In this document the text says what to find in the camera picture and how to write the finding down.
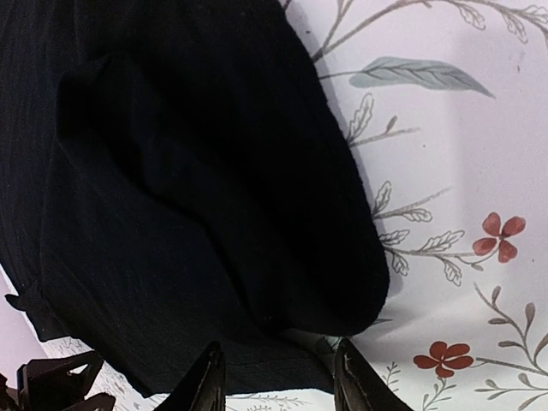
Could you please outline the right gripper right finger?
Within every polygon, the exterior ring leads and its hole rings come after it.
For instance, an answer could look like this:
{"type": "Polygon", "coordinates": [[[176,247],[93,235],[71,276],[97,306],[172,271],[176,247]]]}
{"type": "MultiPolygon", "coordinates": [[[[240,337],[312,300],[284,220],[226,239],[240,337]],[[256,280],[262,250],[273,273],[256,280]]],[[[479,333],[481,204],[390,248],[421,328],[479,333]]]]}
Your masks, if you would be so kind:
{"type": "Polygon", "coordinates": [[[336,411],[405,409],[405,403],[390,390],[348,339],[339,343],[334,371],[336,411]]]}

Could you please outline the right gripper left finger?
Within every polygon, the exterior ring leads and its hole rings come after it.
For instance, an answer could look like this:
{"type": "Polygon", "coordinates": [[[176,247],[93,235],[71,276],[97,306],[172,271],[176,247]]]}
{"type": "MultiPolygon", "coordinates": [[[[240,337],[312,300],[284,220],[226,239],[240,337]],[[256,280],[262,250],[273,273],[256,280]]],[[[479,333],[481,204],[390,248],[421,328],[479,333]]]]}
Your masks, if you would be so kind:
{"type": "Polygon", "coordinates": [[[160,404],[162,411],[224,411],[226,362],[218,342],[210,343],[181,382],[160,404]]]}

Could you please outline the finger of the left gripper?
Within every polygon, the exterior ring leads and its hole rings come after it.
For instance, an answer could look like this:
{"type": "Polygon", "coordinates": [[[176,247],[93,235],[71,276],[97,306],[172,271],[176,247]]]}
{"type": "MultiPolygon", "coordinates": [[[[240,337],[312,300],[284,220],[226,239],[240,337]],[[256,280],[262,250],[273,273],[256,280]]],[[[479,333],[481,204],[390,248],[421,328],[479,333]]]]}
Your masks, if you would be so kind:
{"type": "Polygon", "coordinates": [[[116,398],[101,392],[89,396],[104,364],[94,351],[65,358],[30,360],[17,370],[16,387],[1,377],[1,409],[20,411],[112,410],[116,398]]]}

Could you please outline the black t-shirt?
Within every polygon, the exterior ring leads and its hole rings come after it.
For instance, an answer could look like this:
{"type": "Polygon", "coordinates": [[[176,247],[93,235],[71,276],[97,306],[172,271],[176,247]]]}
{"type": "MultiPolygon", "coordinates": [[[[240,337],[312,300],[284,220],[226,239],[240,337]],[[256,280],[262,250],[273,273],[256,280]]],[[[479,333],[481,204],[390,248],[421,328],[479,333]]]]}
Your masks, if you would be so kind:
{"type": "Polygon", "coordinates": [[[230,394],[332,391],[289,330],[351,337],[390,274],[276,1],[4,1],[1,264],[42,342],[143,396],[207,344],[230,394]]]}

